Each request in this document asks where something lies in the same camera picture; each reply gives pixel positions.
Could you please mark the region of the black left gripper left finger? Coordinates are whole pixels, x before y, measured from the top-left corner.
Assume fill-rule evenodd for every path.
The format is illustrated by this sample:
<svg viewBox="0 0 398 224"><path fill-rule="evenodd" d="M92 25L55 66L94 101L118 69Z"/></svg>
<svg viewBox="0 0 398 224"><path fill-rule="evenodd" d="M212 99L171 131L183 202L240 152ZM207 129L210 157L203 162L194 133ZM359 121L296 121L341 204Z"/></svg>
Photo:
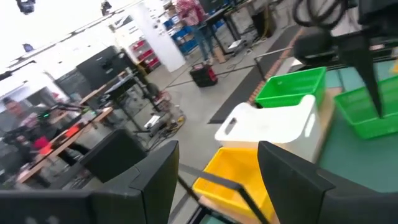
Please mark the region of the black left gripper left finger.
<svg viewBox="0 0 398 224"><path fill-rule="evenodd" d="M129 187L141 193L134 223L167 224L178 177L179 143L169 141L138 162Z"/></svg>

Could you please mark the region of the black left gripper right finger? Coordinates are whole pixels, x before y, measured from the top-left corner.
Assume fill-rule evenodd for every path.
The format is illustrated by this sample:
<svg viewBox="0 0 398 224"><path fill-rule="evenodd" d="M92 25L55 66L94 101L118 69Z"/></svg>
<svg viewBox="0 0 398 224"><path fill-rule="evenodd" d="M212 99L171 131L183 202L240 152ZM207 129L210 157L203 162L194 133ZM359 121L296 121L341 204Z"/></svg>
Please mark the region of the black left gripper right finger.
<svg viewBox="0 0 398 224"><path fill-rule="evenodd" d="M324 194L334 188L318 167L268 141L259 142L257 160L279 222L317 223Z"/></svg>

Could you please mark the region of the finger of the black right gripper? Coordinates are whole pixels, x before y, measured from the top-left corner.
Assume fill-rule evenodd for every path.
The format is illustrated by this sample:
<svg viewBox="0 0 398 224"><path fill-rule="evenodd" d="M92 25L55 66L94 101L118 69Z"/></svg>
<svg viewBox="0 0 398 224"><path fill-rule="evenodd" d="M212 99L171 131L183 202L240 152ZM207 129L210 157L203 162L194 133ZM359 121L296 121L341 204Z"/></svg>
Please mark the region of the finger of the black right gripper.
<svg viewBox="0 0 398 224"><path fill-rule="evenodd" d="M376 112L381 118L383 110L382 99L373 67L373 56L369 39L360 32L339 36L338 56L343 63L357 70L373 101Z"/></svg>

